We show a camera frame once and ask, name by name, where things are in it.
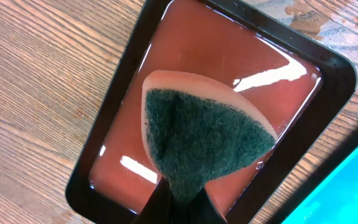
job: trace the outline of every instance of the green scouring pad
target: green scouring pad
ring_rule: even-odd
[[[209,180],[251,164],[277,139],[266,118],[228,86],[168,71],[144,82],[142,134],[147,155],[180,205]]]

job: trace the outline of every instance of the wood grain surface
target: wood grain surface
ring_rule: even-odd
[[[247,0],[349,58],[358,0]],[[65,184],[143,5],[141,0],[0,0],[0,223],[88,223]],[[358,125],[351,101],[254,218],[265,223]]]

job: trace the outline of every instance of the black plastic tray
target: black plastic tray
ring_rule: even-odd
[[[146,0],[66,187],[69,205],[96,223],[130,223],[136,214],[90,187],[88,176],[127,88],[171,0]],[[342,55],[277,22],[254,7],[233,0],[202,0],[318,66],[323,84],[275,152],[226,215],[229,224],[248,223],[354,93],[357,75]]]

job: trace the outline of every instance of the wooden surface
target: wooden surface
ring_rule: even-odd
[[[358,0],[247,0],[358,71]],[[141,0],[0,0],[0,223],[87,223],[65,184]],[[263,223],[358,125],[358,88],[254,219]]]

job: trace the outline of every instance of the liquid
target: liquid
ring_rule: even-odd
[[[197,73],[232,87],[264,114],[278,135],[318,87],[321,77],[314,65],[204,4],[173,1],[89,177],[98,192],[138,213],[160,178],[145,154],[140,132],[142,83],[155,70]],[[269,155],[207,183],[206,189],[221,213],[231,208]]]

